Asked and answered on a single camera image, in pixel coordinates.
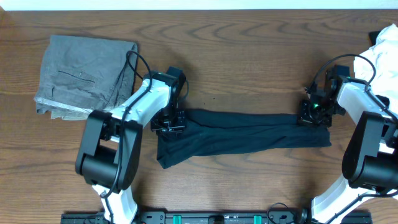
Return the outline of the black Nike t-shirt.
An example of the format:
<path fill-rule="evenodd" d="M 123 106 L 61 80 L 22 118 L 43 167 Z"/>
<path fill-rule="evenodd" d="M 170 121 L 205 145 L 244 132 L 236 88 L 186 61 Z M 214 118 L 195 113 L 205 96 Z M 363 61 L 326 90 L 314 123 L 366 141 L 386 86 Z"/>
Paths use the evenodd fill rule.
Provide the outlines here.
<path fill-rule="evenodd" d="M 195 156 L 330 146 L 327 127 L 299 124 L 295 114 L 189 109 L 186 127 L 181 133 L 158 136 L 157 161 L 163 169 L 168 169 Z"/>

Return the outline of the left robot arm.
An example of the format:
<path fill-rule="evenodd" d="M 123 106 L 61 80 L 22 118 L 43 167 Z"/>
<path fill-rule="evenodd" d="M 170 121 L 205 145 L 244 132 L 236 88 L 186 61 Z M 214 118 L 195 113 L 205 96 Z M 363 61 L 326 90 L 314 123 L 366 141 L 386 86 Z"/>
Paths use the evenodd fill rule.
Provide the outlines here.
<path fill-rule="evenodd" d="M 166 136 L 185 129 L 185 112 L 178 108 L 185 82 L 185 74 L 175 67 L 165 73 L 151 71 L 121 106 L 89 114 L 75 171 L 101 198 L 107 223 L 132 223 L 136 216 L 131 184 L 139 165 L 144 127 L 150 125 L 156 134 Z"/>

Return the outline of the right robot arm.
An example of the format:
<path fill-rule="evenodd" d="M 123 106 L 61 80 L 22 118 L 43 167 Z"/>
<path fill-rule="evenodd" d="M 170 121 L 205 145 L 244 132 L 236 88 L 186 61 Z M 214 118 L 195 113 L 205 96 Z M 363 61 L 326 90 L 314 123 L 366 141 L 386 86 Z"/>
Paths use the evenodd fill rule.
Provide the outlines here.
<path fill-rule="evenodd" d="M 348 114 L 356 127 L 342 160 L 342 174 L 312 199 L 297 223 L 372 223 L 355 209 L 372 198 L 397 198 L 397 115 L 370 89 L 349 75 L 349 67 L 322 66 L 324 85 L 313 79 L 309 99 L 300 104 L 299 123 L 330 127 L 336 114 Z"/>

